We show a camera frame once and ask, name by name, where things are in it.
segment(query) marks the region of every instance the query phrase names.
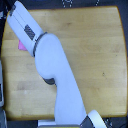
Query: floor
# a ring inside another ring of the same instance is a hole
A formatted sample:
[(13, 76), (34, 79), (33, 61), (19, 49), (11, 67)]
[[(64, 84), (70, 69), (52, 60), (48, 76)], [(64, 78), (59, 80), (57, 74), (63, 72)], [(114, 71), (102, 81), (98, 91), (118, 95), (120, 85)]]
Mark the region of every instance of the floor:
[[(5, 0), (9, 1), (8, 9), (10, 9), (10, 5), (15, 0)], [(35, 8), (63, 8), (63, 4), (61, 0), (20, 0), (27, 7), (27, 9), (35, 9)], [(97, 0), (73, 0), (72, 7), (87, 7), (87, 6), (95, 6)], [(121, 15), (121, 20), (123, 24), (126, 46), (128, 49), (128, 0), (99, 0), (98, 6), (109, 6), (116, 5), (119, 8), (119, 12)], [(2, 42), (2, 33), (4, 30), (4, 22), (6, 17), (6, 10), (4, 11), (4, 17), (1, 18), (1, 12), (5, 10), (3, 8), (3, 2), (0, 2), (0, 45)], [(110, 125), (110, 128), (127, 128), (127, 117), (122, 118), (104, 118), (104, 121)], [(8, 128), (36, 128), (37, 121), (8, 121)]]

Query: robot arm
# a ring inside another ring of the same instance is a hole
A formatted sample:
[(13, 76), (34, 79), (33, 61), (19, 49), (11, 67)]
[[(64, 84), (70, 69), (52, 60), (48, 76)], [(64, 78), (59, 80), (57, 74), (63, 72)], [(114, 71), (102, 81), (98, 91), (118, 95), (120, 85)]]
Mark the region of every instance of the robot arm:
[[(35, 57), (40, 76), (54, 79), (57, 85), (54, 112), (56, 124), (80, 125), (82, 121), (85, 122), (87, 114), (82, 97), (59, 39), (54, 34), (43, 33), (18, 1), (10, 11), (7, 21), (30, 55)], [(95, 128), (106, 128), (96, 111), (92, 111), (88, 117)]]

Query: wooden surface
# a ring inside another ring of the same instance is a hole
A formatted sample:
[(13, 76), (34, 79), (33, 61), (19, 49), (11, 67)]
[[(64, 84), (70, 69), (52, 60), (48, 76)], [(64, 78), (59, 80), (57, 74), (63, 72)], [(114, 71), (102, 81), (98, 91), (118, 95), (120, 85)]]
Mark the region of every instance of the wooden surface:
[[(30, 11), (44, 31), (60, 39), (87, 113), (127, 113), (127, 64), (116, 7)], [(54, 118), (56, 86), (38, 75), (34, 58), (18, 50), (8, 23), (2, 45), (5, 111), (12, 120)]]

